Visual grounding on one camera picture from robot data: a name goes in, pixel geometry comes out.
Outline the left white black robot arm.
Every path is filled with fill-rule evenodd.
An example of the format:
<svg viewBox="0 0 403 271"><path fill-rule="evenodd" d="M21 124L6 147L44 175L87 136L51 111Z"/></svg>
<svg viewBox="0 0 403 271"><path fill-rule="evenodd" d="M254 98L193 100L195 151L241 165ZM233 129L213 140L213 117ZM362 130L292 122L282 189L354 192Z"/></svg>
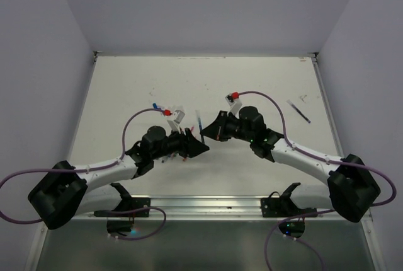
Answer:
<svg viewBox="0 0 403 271"><path fill-rule="evenodd" d="M194 158L209 150L192 131L173 131L152 126L123 156L83 169L61 161L28 194L28 201L49 229L58 229L80 212L87 212L84 197L94 190L145 175L154 161L170 154Z"/></svg>

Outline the blue patterned pen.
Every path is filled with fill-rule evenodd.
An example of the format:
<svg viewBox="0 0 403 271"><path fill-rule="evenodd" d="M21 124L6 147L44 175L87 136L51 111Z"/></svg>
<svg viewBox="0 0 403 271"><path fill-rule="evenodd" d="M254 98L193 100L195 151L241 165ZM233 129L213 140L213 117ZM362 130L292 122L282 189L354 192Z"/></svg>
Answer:
<svg viewBox="0 0 403 271"><path fill-rule="evenodd" d="M308 123L311 124L312 121L290 100L287 100L287 103Z"/></svg>

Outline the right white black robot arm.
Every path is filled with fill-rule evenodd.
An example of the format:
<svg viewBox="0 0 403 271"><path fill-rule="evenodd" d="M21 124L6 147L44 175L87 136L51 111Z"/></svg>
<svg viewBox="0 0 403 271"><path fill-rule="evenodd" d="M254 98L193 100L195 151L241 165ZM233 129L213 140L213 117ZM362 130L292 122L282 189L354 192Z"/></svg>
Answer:
<svg viewBox="0 0 403 271"><path fill-rule="evenodd" d="M380 195L380 187L359 157L329 156L288 141L285 134L267 128L255 107L243 107L238 115L221 111L201 134L220 142L231 138L246 141L259 158L285 164L324 184L299 185L295 189L298 195L283 197L280 207L288 216L305 209L329 209L348 221L359 222Z"/></svg>

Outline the blue patterned pen two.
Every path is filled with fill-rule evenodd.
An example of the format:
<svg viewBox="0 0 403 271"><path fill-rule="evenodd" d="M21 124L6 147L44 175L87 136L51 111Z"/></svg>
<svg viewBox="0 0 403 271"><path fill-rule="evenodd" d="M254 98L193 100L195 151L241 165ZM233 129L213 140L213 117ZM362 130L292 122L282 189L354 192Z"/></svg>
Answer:
<svg viewBox="0 0 403 271"><path fill-rule="evenodd" d="M198 122L198 128L199 128L199 133L200 133L200 139L201 139L201 142L202 142L203 144L205 144L205 138L204 138L204 135L202 134L203 126L202 126L201 114L200 114L200 111L199 111L199 110L195 110L195 113L196 113L196 119L197 119L197 122Z"/></svg>

